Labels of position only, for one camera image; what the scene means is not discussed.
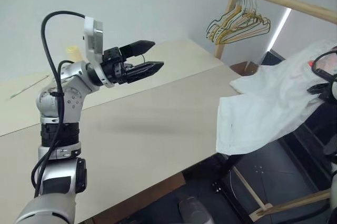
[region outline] floor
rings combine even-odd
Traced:
[[[121,223],[137,220],[143,224],[169,224],[182,223],[178,210],[181,199],[197,197],[213,216],[215,223],[236,224],[240,223],[225,199],[214,192],[211,184],[219,170],[219,163],[215,157],[195,165],[184,172],[186,185],[164,196],[148,207],[133,214]],[[311,186],[303,179],[287,153],[279,142],[272,142],[265,147],[247,154],[237,165],[239,171],[249,182],[263,202],[272,205],[285,203],[313,193]],[[253,212],[258,208],[257,203],[242,185],[236,174],[227,176],[232,179],[233,191],[247,212]],[[321,201],[304,207],[275,213],[265,216],[257,224],[279,223],[291,218],[296,218],[316,211],[325,205]],[[325,223],[328,212],[324,212],[312,219],[297,223]]]

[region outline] wooden rod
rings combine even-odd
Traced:
[[[311,203],[314,203],[314,202],[317,202],[323,199],[328,199],[329,197],[330,197],[330,190],[327,189],[324,191],[316,192],[304,198],[295,199],[293,201],[290,201],[284,204],[279,204],[277,206],[268,208],[267,210],[261,210],[257,212],[256,214],[258,216],[270,215],[272,213],[281,212],[281,211],[285,211],[285,210],[288,210],[294,207],[301,207],[306,204],[311,204]]]
[[[262,211],[267,211],[266,206],[264,205],[264,203],[262,202],[262,200],[259,198],[259,196],[255,193],[255,191],[253,190],[253,188],[249,185],[249,183],[245,180],[245,178],[241,175],[241,173],[239,172],[239,170],[236,167],[233,167],[232,169],[236,175],[240,178],[241,182],[243,183],[243,185],[247,188],[247,190],[249,191],[249,193],[253,196],[253,198],[255,199],[255,201],[259,204],[259,206],[261,207]]]
[[[225,13],[231,11],[235,7],[235,4],[236,4],[236,0],[229,0]],[[221,59],[224,46],[225,46],[224,44],[220,44],[216,46],[215,53],[214,53],[214,56],[216,58]]]
[[[300,0],[265,0],[337,24],[337,12]]]

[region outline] table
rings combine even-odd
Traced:
[[[84,110],[80,140],[88,186],[76,197],[76,222],[215,154],[219,97],[237,94],[229,82],[238,77],[219,65]],[[33,197],[29,178],[39,125],[0,141],[0,209],[2,222],[12,223]]]

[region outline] wooden clothes rack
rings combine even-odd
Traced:
[[[308,4],[300,0],[265,0],[267,2],[278,4],[296,11],[326,20],[330,23],[337,24],[337,12],[327,8],[319,7],[316,5]],[[231,11],[236,4],[236,0],[229,0],[226,13]],[[218,59],[221,58],[224,49],[224,44],[217,45],[214,56]]]

